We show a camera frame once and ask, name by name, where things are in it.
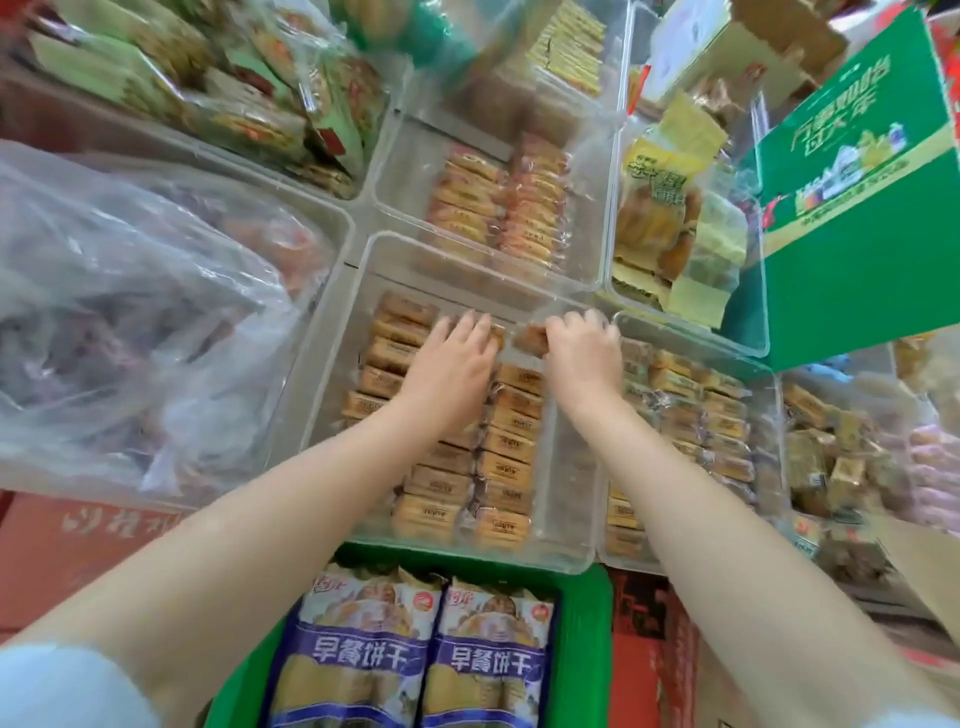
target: plastic bag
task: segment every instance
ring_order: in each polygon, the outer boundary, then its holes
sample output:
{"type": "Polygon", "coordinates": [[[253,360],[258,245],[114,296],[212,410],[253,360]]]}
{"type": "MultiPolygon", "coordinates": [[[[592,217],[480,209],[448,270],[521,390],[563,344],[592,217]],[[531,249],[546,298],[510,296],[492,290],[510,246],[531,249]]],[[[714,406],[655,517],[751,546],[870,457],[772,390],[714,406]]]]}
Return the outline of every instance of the plastic bag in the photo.
{"type": "Polygon", "coordinates": [[[255,475],[299,318],[277,270],[162,197],[11,142],[0,206],[0,459],[70,497],[192,505],[255,475]]]}

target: cardboard box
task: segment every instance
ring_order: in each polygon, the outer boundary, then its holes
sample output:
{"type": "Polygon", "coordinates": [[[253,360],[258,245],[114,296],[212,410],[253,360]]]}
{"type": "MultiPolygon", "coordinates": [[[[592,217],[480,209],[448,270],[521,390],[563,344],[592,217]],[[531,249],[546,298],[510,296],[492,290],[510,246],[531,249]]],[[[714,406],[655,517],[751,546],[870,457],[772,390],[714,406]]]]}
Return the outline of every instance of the cardboard box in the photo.
{"type": "Polygon", "coordinates": [[[678,0],[650,40],[643,98],[665,108],[678,91],[719,76],[756,84],[773,109],[846,47],[802,0],[678,0]]]}
{"type": "Polygon", "coordinates": [[[23,629],[181,518],[16,494],[0,523],[0,630],[23,629]]]}

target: green crate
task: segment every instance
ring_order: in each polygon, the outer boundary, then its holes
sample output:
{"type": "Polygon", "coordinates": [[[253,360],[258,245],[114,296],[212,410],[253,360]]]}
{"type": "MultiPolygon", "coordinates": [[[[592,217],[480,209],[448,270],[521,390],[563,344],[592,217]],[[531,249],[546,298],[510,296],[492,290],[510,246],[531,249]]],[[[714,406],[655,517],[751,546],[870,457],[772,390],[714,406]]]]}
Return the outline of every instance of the green crate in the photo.
{"type": "MultiPolygon", "coordinates": [[[[542,728],[604,728],[612,671],[613,590],[599,564],[576,576],[457,556],[385,546],[346,544],[336,560],[344,566],[400,564],[416,574],[456,575],[473,584],[507,583],[536,593],[559,593],[553,663],[542,728]]],[[[251,653],[217,693],[206,728],[256,728],[270,666],[284,620],[251,653]]]]}

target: individually wrapped pastry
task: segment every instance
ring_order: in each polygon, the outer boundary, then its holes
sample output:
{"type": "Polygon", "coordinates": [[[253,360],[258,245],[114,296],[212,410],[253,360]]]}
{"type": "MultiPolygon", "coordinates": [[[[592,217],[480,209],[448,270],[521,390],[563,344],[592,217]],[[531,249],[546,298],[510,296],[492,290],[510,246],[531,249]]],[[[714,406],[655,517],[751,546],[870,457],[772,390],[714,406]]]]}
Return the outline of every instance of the individually wrapped pastry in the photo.
{"type": "Polygon", "coordinates": [[[420,303],[394,291],[387,291],[380,298],[380,303],[376,309],[376,315],[380,313],[389,313],[415,324],[432,328],[440,315],[440,309],[432,303],[420,303]]]}
{"type": "Polygon", "coordinates": [[[487,429],[480,447],[528,465],[537,456],[537,443],[496,427],[487,429]]]}
{"type": "Polygon", "coordinates": [[[658,369],[650,375],[650,386],[654,389],[685,397],[688,400],[701,400],[704,395],[701,387],[693,379],[679,375],[669,369],[658,369]]]}
{"type": "Polygon", "coordinates": [[[529,488],[517,488],[499,480],[484,480],[477,484],[474,500],[481,506],[511,511],[529,516],[533,510],[534,492],[529,488]]]}
{"type": "Polygon", "coordinates": [[[423,724],[536,728],[546,679],[552,599],[453,580],[444,596],[423,691],[423,724]]]}
{"type": "Polygon", "coordinates": [[[366,363],[396,375],[405,375],[417,356],[417,347],[374,336],[365,357],[366,363]]]}
{"type": "Polygon", "coordinates": [[[467,505],[470,500],[472,485],[469,475],[439,471],[425,465],[415,465],[403,478],[404,493],[460,506],[467,505]]]}
{"type": "Polygon", "coordinates": [[[330,564],[303,597],[280,647],[283,667],[266,725],[374,720],[411,728],[440,580],[330,564]]]}
{"type": "Polygon", "coordinates": [[[704,409],[728,417],[735,417],[737,420],[746,420],[748,414],[746,403],[710,391],[704,392],[704,409]]]}
{"type": "Polygon", "coordinates": [[[473,453],[447,443],[437,443],[417,464],[449,473],[470,475],[473,472],[473,453]]]}

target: forearm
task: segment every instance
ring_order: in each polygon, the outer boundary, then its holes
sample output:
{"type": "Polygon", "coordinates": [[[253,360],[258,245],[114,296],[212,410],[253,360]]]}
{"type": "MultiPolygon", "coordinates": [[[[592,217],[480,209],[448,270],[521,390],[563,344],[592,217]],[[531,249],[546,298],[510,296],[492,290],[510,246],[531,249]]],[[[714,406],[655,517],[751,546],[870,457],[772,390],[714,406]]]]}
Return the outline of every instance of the forearm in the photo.
{"type": "Polygon", "coordinates": [[[765,725],[860,728],[896,709],[949,713],[825,574],[629,404],[592,400],[571,416],[765,725]]]}
{"type": "Polygon", "coordinates": [[[191,516],[22,639],[93,646],[180,724],[436,442],[434,427],[395,400],[191,516]]]}

